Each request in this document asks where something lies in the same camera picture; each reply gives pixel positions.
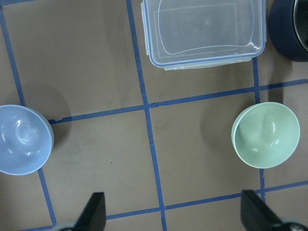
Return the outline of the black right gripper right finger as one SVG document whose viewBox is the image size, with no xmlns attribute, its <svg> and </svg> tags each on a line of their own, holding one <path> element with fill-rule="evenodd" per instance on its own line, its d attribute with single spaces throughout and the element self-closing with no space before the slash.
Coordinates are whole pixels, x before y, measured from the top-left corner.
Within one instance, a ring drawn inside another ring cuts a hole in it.
<svg viewBox="0 0 308 231">
<path fill-rule="evenodd" d="M 246 231 L 280 231 L 281 219 L 253 190 L 242 190 L 240 218 Z"/>
</svg>

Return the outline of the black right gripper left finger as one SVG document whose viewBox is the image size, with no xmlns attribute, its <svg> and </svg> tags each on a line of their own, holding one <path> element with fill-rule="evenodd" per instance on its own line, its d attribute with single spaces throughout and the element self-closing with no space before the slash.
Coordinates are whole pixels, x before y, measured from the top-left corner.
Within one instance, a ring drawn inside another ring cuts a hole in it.
<svg viewBox="0 0 308 231">
<path fill-rule="evenodd" d="M 94 192 L 74 225 L 75 231 L 103 231 L 106 225 L 104 192 Z"/>
</svg>

